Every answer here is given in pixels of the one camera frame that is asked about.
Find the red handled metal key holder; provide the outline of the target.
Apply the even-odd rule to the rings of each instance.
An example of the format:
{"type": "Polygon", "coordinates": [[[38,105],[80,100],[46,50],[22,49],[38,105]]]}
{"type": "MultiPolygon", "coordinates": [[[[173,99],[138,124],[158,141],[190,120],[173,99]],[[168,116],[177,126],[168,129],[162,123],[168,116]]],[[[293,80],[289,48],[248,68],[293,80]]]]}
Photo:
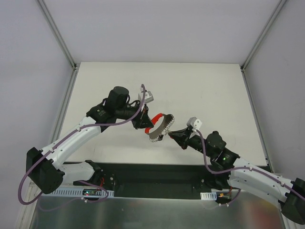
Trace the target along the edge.
{"type": "Polygon", "coordinates": [[[160,135],[167,135],[170,132],[170,127],[174,123],[174,116],[172,114],[159,113],[151,120],[154,127],[161,118],[162,122],[153,131],[151,131],[152,128],[145,128],[144,130],[145,134],[148,135],[149,140],[153,143],[159,141],[160,135]]]}

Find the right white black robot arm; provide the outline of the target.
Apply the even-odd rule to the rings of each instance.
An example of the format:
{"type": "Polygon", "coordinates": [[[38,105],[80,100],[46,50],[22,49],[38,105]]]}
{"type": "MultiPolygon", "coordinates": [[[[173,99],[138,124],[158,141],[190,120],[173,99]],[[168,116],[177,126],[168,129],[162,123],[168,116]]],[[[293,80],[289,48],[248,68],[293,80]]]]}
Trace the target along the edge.
{"type": "Polygon", "coordinates": [[[266,200],[281,210],[294,223],[305,223],[305,182],[300,178],[288,178],[267,172],[248,162],[226,148],[226,142],[217,131],[204,138],[200,131],[191,126],[169,132],[182,149],[191,147],[210,159],[208,171],[214,174],[214,182],[219,188],[228,185],[242,189],[266,200]]]}

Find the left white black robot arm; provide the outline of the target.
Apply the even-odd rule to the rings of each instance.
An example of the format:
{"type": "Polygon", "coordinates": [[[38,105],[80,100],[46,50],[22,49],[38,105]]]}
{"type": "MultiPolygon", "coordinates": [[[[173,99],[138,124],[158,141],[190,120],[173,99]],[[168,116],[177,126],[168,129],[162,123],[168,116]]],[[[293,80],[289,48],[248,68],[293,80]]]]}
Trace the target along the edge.
{"type": "Polygon", "coordinates": [[[26,175],[38,186],[43,194],[55,191],[63,182],[84,180],[95,186],[100,182],[100,169],[92,161],[72,165],[68,169],[65,161],[90,139],[103,133],[110,126],[131,122],[135,129],[153,127],[148,116],[149,102],[153,95],[144,88],[139,98],[130,102],[128,89],[116,86],[108,97],[92,107],[86,116],[66,135],[38,150],[32,148],[26,156],[26,175]]]}

